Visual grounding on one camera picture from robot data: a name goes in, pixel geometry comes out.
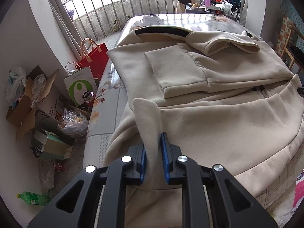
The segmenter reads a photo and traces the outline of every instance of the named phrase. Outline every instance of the red tote bag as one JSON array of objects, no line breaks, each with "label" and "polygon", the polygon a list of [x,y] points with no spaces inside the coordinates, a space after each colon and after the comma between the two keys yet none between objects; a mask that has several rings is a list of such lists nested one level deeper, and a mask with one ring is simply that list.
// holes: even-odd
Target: red tote bag
[{"label": "red tote bag", "polygon": [[[87,40],[90,41],[93,48],[89,54],[83,50],[85,41]],[[84,39],[81,42],[81,61],[78,64],[81,68],[90,67],[93,77],[100,80],[109,60],[107,51],[108,49],[105,43],[98,45],[92,39]]]}]

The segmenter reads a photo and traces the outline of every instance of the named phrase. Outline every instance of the curtain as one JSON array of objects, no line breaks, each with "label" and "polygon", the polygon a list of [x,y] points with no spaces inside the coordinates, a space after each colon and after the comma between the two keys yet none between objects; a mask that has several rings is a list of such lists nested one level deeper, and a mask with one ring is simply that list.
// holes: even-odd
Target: curtain
[{"label": "curtain", "polygon": [[240,25],[245,26],[247,17],[248,0],[241,1]]},{"label": "curtain", "polygon": [[64,35],[69,47],[74,53],[78,61],[81,60],[81,37],[74,26],[71,18],[69,17],[65,7],[61,0],[49,0],[50,7],[53,11],[53,15],[59,25],[59,28]]}]

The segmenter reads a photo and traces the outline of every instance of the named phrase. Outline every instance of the green logo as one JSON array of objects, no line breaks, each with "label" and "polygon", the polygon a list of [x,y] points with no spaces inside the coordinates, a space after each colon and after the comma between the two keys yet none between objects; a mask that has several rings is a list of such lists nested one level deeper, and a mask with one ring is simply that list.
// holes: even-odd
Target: green logo
[{"label": "green logo", "polygon": [[82,84],[84,84],[87,88],[85,91],[91,91],[91,92],[93,91],[93,87],[92,87],[91,83],[89,83],[86,80],[78,80],[78,81],[73,82],[72,85],[70,86],[68,92],[69,92],[69,95],[70,95],[71,99],[73,100],[73,102],[75,104],[78,104],[78,102],[75,99],[75,95],[74,95],[75,86],[78,89],[78,91],[81,91],[82,90]]}]

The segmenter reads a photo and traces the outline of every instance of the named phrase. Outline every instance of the tan bag handle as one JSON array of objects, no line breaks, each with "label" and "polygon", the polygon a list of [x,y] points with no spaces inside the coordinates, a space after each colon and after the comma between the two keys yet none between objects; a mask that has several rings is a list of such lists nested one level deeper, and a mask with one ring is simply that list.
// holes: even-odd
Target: tan bag handle
[{"label": "tan bag handle", "polygon": [[77,63],[75,63],[75,62],[68,62],[68,63],[65,65],[65,70],[68,72],[69,75],[72,75],[72,74],[71,74],[71,72],[67,69],[68,64],[74,65],[74,66],[76,67],[77,71],[80,71],[80,70],[81,70],[81,67],[80,67]]},{"label": "tan bag handle", "polygon": [[98,51],[99,52],[101,52],[102,50],[101,50],[101,48],[100,48],[100,46],[93,40],[93,39],[83,39],[82,41],[81,41],[81,59],[83,59],[84,58],[84,56],[83,56],[83,53],[85,54],[85,57],[86,57],[86,59],[87,59],[87,61],[88,61],[88,63],[89,62],[91,62],[92,60],[91,60],[91,58],[87,55],[87,53],[83,50],[83,47],[84,47],[84,44],[85,44],[85,42],[86,41],[90,41],[90,43],[91,43],[91,45],[92,45],[92,50],[94,50],[94,46],[93,46],[93,44],[95,44],[96,46],[97,46],[97,49],[98,49]]}]

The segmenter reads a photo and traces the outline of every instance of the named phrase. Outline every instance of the green plastic bottle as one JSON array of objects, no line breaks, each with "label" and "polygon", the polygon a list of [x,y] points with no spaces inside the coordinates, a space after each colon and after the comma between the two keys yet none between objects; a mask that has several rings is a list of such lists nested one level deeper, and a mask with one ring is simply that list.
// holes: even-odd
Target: green plastic bottle
[{"label": "green plastic bottle", "polygon": [[39,195],[28,191],[24,191],[22,194],[17,194],[17,197],[24,200],[27,204],[39,206],[45,206],[51,200],[46,195]]}]

